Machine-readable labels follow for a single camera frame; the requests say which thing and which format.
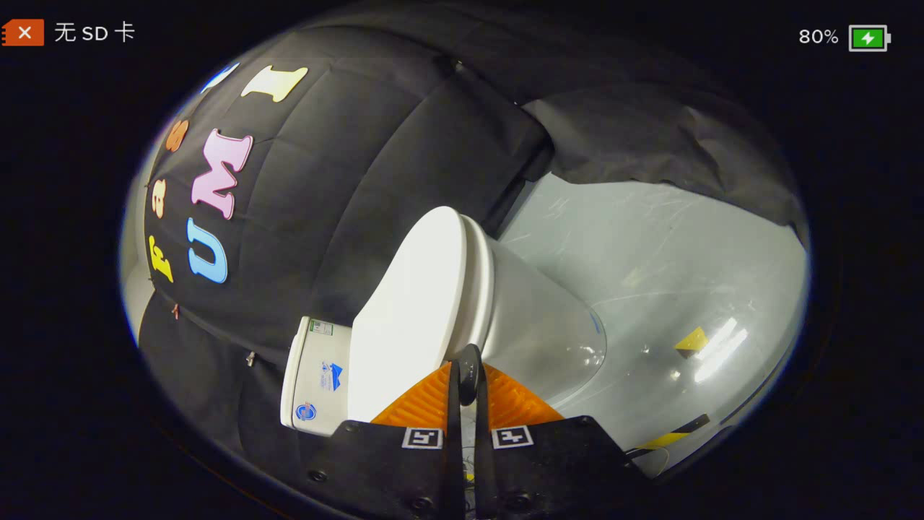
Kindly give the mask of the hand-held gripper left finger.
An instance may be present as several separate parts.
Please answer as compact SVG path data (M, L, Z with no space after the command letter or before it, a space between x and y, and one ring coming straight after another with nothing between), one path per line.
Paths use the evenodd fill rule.
M305 435L303 491L326 519L462 519L456 362L418 378L368 418Z

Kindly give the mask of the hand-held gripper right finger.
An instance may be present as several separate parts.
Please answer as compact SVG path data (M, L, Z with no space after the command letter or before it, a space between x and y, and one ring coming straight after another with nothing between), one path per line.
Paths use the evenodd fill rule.
M514 378L481 365L476 518L614 519L644 494L644 474L594 417L558 417Z

